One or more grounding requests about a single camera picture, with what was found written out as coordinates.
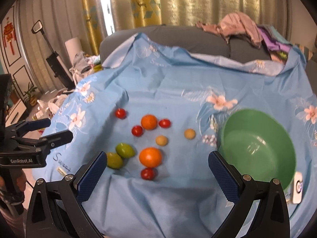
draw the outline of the orange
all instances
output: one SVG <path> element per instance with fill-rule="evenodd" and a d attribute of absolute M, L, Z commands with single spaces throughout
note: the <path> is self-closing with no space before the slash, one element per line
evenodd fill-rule
<path fill-rule="evenodd" d="M 158 120 L 154 115 L 147 114 L 142 117 L 141 119 L 141 125 L 144 129 L 150 131 L 154 130 L 158 124 Z"/>
<path fill-rule="evenodd" d="M 141 151 L 139 160 L 145 167 L 155 168 L 162 163 L 162 154 L 157 148 L 146 148 Z"/>

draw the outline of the blue textured gripper pad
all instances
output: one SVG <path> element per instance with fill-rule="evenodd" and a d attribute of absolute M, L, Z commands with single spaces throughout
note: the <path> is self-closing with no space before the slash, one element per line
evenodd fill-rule
<path fill-rule="evenodd" d="M 76 200 L 79 205 L 90 198 L 106 167 L 107 156 L 104 152 L 102 152 L 93 162 L 85 176 L 83 176 L 81 181 L 78 183 Z"/>
<path fill-rule="evenodd" d="M 236 204 L 240 198 L 238 185 L 213 152 L 209 154 L 208 165 L 227 200 Z"/>

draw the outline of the green bowl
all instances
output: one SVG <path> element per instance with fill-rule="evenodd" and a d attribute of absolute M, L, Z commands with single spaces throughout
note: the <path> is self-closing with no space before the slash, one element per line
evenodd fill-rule
<path fill-rule="evenodd" d="M 293 143 L 286 130 L 269 115 L 252 109 L 232 114 L 221 130 L 224 159 L 254 180 L 280 180 L 285 190 L 296 167 Z"/>

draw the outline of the small yellow fruit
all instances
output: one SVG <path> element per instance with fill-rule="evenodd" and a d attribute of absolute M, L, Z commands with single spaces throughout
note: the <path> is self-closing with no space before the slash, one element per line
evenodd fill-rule
<path fill-rule="evenodd" d="M 165 136 L 163 136 L 163 135 L 157 136 L 156 139 L 155 139 L 155 142 L 156 142 L 156 144 L 158 144 L 159 146 L 164 147 L 164 146 L 166 146 L 167 143 L 168 143 L 168 138 L 165 137 Z"/>
<path fill-rule="evenodd" d="M 187 129 L 184 131 L 184 136 L 188 140 L 192 140 L 194 137 L 196 137 L 196 132 L 193 129 Z"/>
<path fill-rule="evenodd" d="M 120 169 L 121 167 L 123 167 L 123 160 L 117 153 L 108 152 L 106 153 L 106 155 L 108 167 L 112 169 Z"/>

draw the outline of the patterned curtain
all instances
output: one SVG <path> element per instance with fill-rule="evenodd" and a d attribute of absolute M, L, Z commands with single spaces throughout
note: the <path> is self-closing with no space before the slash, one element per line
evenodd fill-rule
<path fill-rule="evenodd" d="M 94 55 L 99 55 L 101 41 L 107 36 L 100 0 L 82 0 L 89 44 Z"/>
<path fill-rule="evenodd" d="M 289 0 L 111 0 L 116 30 L 153 24 L 192 26 L 198 20 L 218 23 L 242 11 L 256 23 L 270 24 L 286 38 L 291 32 Z"/>

